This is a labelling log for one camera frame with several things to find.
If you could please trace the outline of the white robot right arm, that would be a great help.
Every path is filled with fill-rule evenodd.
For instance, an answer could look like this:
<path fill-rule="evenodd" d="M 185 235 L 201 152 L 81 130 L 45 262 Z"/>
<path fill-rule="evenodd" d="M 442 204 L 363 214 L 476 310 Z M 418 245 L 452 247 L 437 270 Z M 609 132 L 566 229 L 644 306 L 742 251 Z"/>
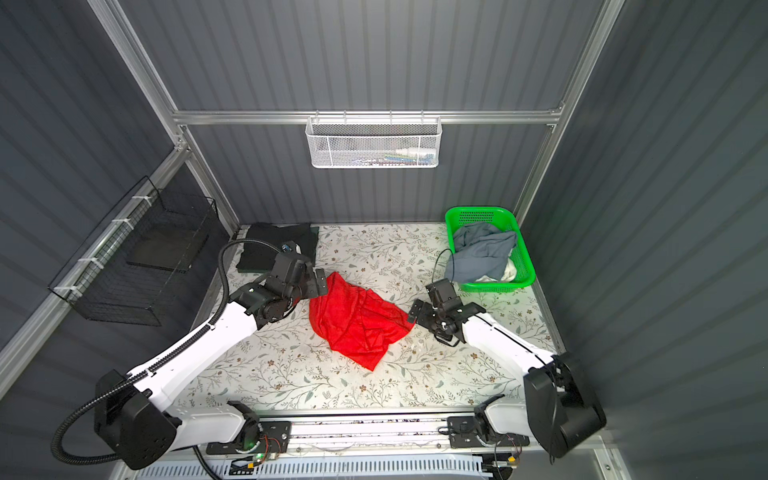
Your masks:
<path fill-rule="evenodd" d="M 534 346 L 482 306 L 463 302 L 447 279 L 426 289 L 429 300 L 413 302 L 408 322 L 425 328 L 445 346 L 466 344 L 484 352 L 522 385 L 523 403 L 496 394 L 462 422 L 451 418 L 447 435 L 452 448 L 520 448 L 535 439 L 552 459 L 559 459 L 607 425 L 597 394 L 574 355 Z"/>

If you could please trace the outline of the red t-shirt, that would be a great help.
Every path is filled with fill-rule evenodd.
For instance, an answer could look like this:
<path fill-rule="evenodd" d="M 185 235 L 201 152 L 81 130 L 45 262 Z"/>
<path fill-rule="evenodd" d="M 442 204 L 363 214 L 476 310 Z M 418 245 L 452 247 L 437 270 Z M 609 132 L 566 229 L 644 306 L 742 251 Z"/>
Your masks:
<path fill-rule="evenodd" d="M 373 371 L 389 347 L 413 329 L 408 314 L 370 289 L 348 283 L 337 272 L 327 278 L 328 293 L 309 305 L 315 334 L 330 349 Z"/>

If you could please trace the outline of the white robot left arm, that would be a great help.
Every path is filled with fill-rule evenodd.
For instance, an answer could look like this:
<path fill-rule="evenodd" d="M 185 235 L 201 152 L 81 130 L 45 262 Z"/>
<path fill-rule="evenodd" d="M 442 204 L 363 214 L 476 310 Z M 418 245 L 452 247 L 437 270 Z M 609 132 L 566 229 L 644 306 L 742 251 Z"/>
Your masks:
<path fill-rule="evenodd" d="M 240 401 L 219 407 L 176 407 L 182 391 L 230 348 L 291 314 L 302 300 L 326 295 L 327 275 L 296 252 L 276 255 L 264 279 L 224 298 L 217 318 L 196 327 L 171 348 L 126 375 L 130 386 L 94 410 L 94 429 L 118 459 L 143 469 L 169 451 L 227 444 L 250 454 L 264 433 L 258 415 Z"/>

